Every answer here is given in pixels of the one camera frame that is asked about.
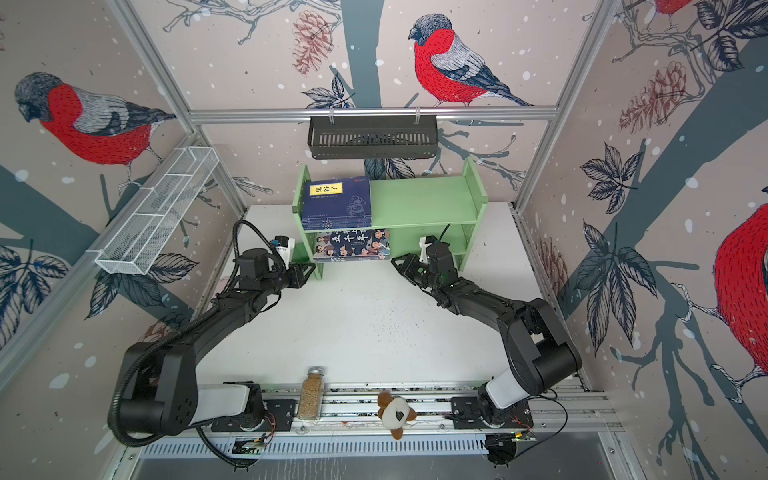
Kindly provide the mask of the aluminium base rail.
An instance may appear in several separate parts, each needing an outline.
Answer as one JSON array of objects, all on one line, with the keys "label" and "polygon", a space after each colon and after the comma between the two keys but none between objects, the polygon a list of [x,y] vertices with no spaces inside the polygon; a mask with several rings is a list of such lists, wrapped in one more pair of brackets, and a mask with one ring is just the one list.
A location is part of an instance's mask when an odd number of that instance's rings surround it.
[{"label": "aluminium base rail", "polygon": [[204,424],[219,436],[389,436],[378,416],[378,396],[387,391],[416,413],[403,428],[406,434],[520,431],[532,437],[556,430],[601,433],[624,429],[606,395],[588,392],[574,379],[543,397],[511,407],[502,424],[481,415],[479,392],[468,384],[329,383],[320,396],[319,412],[311,419],[299,416],[301,391],[298,384],[201,385],[195,395],[182,394],[171,417],[182,421],[186,433],[192,433],[196,424]]}]

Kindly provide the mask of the blue book wide yellow label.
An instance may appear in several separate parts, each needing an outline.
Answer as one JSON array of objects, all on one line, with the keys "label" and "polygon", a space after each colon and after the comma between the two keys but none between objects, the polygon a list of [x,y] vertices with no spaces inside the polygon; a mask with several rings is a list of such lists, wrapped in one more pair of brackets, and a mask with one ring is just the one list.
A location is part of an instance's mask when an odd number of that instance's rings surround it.
[{"label": "blue book wide yellow label", "polygon": [[356,230],[367,229],[371,227],[370,222],[363,223],[316,223],[302,224],[305,231],[335,231],[335,230]]}]

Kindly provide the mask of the glass jar of grains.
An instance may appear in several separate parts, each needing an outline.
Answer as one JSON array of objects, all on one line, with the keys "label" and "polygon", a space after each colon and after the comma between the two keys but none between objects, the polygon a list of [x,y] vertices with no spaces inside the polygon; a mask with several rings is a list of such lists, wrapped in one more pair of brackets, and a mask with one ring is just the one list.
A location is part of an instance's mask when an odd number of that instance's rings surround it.
[{"label": "glass jar of grains", "polygon": [[314,421],[320,417],[324,394],[324,369],[319,366],[311,367],[302,384],[297,418]]}]

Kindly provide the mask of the dark blue bottom book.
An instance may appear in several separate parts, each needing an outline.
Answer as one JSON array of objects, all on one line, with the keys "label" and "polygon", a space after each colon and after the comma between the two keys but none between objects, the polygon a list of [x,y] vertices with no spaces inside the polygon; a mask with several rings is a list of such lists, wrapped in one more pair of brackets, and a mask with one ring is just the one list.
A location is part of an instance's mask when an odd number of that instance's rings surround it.
[{"label": "dark blue bottom book", "polygon": [[305,219],[358,218],[372,214],[370,180],[350,177],[310,181],[303,187]]}]

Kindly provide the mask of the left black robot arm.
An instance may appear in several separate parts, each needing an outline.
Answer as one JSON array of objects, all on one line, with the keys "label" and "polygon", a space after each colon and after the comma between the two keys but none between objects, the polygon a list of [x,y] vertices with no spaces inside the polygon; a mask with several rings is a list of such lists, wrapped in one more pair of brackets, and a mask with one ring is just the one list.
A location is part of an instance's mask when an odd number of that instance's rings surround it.
[{"label": "left black robot arm", "polygon": [[300,289],[313,263],[285,265],[279,254],[249,249],[235,260],[238,274],[213,306],[177,332],[138,342],[125,353],[107,425],[123,445],[140,447],[201,423],[196,367],[220,342],[269,310],[271,295]]}]

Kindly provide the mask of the dark hanging perforated basket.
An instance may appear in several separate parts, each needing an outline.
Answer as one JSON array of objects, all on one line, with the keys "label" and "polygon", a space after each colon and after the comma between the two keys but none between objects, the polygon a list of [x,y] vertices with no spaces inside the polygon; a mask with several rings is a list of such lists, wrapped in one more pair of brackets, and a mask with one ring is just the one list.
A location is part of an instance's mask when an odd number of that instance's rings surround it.
[{"label": "dark hanging perforated basket", "polygon": [[428,159],[438,152],[435,116],[315,117],[307,144],[316,160]]}]

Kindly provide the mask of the green two-tier wooden shelf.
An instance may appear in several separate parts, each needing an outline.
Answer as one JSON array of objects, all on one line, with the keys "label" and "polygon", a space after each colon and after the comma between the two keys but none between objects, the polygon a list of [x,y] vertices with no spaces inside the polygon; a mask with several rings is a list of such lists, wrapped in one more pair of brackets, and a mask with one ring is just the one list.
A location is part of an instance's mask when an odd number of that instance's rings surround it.
[{"label": "green two-tier wooden shelf", "polygon": [[[303,187],[313,181],[307,167],[301,169],[292,211],[299,228],[304,256],[313,260],[313,247],[320,232],[305,231],[301,221]],[[476,230],[489,203],[488,195],[475,165],[467,161],[459,176],[370,180],[372,224],[367,229],[389,231],[390,259],[413,253],[420,254],[419,239],[434,235],[447,243],[455,265],[463,269],[472,249]]]}]

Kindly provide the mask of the brown white plush toy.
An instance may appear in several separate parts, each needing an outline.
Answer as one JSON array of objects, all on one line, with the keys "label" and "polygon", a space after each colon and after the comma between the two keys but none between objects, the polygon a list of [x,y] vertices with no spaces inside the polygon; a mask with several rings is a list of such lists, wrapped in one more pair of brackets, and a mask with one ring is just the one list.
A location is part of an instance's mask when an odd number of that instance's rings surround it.
[{"label": "brown white plush toy", "polygon": [[377,416],[384,428],[390,431],[395,440],[401,440],[406,424],[416,420],[416,411],[403,397],[393,395],[387,390],[378,394],[377,405],[379,407]]}]

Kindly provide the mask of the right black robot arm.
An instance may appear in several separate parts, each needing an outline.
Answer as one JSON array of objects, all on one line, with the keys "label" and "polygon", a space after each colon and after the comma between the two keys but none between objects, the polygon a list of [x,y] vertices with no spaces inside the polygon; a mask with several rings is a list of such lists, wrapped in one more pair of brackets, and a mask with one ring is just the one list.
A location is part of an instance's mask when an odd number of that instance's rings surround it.
[{"label": "right black robot arm", "polygon": [[564,323],[545,300],[513,300],[489,292],[459,275],[449,245],[430,236],[420,255],[391,260],[397,272],[436,304],[472,318],[500,334],[508,367],[478,390],[482,420],[493,427],[511,412],[582,368]]}]

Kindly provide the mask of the illustrated Chinese history book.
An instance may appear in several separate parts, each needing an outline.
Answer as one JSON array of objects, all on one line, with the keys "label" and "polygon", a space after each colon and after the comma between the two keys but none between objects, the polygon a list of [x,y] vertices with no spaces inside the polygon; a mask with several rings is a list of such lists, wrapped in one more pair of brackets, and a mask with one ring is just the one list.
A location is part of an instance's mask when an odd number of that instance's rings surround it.
[{"label": "illustrated Chinese history book", "polygon": [[313,260],[318,263],[389,260],[389,240],[386,229],[320,232],[314,242]]}]

